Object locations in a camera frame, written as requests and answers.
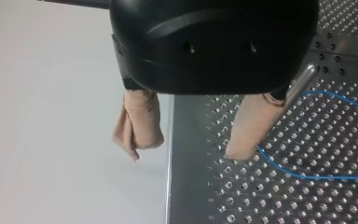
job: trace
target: robotic hand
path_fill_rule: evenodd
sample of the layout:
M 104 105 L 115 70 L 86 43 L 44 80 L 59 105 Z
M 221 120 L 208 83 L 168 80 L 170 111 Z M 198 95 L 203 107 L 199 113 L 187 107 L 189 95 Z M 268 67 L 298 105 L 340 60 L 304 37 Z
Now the robotic hand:
M 110 7 L 127 92 L 250 94 L 227 146 L 236 160 L 254 153 L 281 114 L 318 13 L 318 0 L 115 0 Z

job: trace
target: screw hole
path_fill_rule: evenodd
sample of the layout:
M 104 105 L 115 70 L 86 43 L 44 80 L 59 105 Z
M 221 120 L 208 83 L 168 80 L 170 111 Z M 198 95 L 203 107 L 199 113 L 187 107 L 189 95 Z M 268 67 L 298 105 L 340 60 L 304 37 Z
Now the screw hole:
M 193 53 L 196 52 L 196 50 L 194 49 L 194 46 L 191 45 L 191 44 L 188 43 L 188 42 L 185 42 L 185 44 L 183 45 L 183 50 L 184 50 L 185 52 L 191 53 L 191 54 L 193 54 Z

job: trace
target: metal rod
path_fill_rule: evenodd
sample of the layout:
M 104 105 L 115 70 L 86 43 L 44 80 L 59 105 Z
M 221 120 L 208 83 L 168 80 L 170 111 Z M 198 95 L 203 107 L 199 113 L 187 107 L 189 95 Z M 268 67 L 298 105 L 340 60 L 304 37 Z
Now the metal rod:
M 284 105 L 284 110 L 286 111 L 298 98 L 303 90 L 305 90 L 312 80 L 316 77 L 319 72 L 318 65 L 310 63 L 307 65 L 305 70 L 296 80 L 295 84 L 287 92 L 286 103 Z

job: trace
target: black cover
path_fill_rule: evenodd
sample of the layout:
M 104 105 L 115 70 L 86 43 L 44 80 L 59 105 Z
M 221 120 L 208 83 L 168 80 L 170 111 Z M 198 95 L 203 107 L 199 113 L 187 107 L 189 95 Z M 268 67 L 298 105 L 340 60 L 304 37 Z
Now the black cover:
M 296 75 L 318 0 L 113 0 L 127 89 L 175 94 L 260 93 Z

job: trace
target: finger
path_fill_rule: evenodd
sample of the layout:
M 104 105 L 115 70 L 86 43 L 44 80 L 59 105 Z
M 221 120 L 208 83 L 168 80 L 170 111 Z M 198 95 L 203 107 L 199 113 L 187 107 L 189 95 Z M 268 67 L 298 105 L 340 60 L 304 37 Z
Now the finger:
M 269 94 L 247 95 L 234 119 L 226 155 L 244 161 L 252 158 L 256 146 L 263 140 L 283 110 L 283 101 Z

